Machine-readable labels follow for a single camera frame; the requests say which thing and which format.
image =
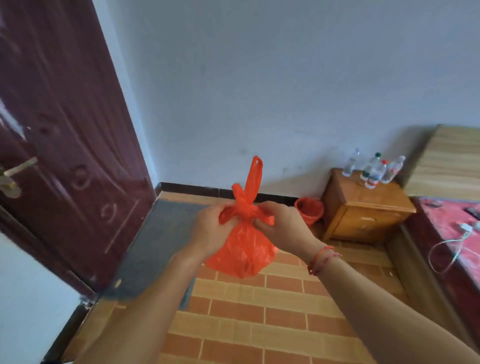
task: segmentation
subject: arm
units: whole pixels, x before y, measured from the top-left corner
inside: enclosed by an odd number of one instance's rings
[[[218,216],[225,206],[200,211],[190,242],[168,262],[160,277],[123,315],[102,332],[75,364],[156,363],[168,328],[200,264],[225,243],[233,218],[225,225]]]
[[[275,225],[256,220],[254,226],[278,248],[309,264],[326,246],[313,236],[295,208],[274,202],[260,207],[275,216]],[[325,252],[321,261],[331,254]],[[340,258],[330,259],[318,278],[379,364],[480,363],[471,348]]]

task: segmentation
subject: forearm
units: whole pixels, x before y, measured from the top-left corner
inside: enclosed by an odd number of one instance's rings
[[[168,328],[201,260],[189,247],[108,326],[75,364],[156,363]]]
[[[343,260],[330,259],[319,279],[378,363],[480,363],[472,349]]]

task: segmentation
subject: remote control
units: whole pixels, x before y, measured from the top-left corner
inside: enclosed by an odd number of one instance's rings
[[[478,212],[476,209],[474,209],[472,207],[467,207],[467,208],[464,208],[463,211],[465,211],[469,215],[473,216],[477,220],[480,220],[480,212]]]

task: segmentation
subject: wooden headboard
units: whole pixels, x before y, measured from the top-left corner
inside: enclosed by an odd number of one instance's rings
[[[480,201],[480,129],[439,125],[403,187],[410,196]]]

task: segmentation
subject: gray mat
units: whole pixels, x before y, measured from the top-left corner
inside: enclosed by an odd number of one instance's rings
[[[138,297],[160,275],[171,256],[190,237],[192,222],[204,205],[157,200],[137,234],[103,298],[131,300]],[[187,309],[195,278],[192,279],[180,309]]]

